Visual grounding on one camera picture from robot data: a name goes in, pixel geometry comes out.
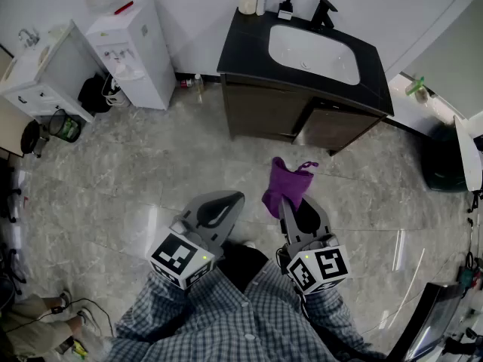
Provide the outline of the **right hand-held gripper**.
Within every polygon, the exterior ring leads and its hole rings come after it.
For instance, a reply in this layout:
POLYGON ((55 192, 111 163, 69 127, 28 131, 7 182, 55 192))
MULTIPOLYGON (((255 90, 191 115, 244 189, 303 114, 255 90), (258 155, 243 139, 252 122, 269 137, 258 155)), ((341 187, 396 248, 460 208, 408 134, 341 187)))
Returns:
POLYGON ((328 214, 311 197, 305 195, 297 210, 282 198, 279 219, 288 243, 278 252, 281 273, 287 275, 303 295, 335 288, 352 275, 344 245, 331 233, 328 214), (301 243, 301 232, 317 238, 301 243))

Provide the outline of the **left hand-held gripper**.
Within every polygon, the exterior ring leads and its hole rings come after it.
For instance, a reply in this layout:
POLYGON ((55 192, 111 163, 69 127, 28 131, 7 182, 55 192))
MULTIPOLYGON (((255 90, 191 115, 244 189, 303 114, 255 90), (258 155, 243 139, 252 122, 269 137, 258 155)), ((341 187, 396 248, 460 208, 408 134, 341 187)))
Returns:
POLYGON ((182 214, 164 227, 149 249, 152 269, 181 290, 190 288, 223 255, 245 205, 239 191, 216 191, 193 198, 182 214))

